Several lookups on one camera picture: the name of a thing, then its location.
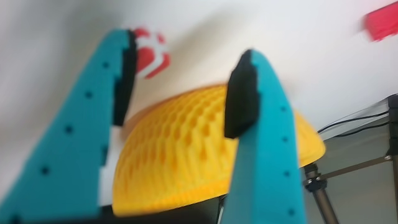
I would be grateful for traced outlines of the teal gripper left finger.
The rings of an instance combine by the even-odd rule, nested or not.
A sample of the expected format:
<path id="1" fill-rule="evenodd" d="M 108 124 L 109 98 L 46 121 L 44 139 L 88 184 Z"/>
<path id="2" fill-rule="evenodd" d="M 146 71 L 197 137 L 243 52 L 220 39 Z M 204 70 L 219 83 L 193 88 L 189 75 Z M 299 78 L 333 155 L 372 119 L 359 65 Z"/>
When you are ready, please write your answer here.
<path id="1" fill-rule="evenodd" d="M 124 123 L 136 62 L 132 31 L 106 35 L 2 201 L 2 223 L 99 215 L 100 169 L 106 163 L 111 127 Z"/>

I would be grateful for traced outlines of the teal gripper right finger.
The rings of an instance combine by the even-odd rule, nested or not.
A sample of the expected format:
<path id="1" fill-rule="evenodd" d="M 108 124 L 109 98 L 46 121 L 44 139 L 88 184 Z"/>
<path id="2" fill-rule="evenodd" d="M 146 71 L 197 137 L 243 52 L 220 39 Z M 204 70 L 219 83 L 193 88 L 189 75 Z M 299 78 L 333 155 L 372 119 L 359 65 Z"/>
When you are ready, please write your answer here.
<path id="1" fill-rule="evenodd" d="M 293 109 L 257 50 L 229 78 L 224 135 L 239 142 L 221 222 L 306 224 Z"/>

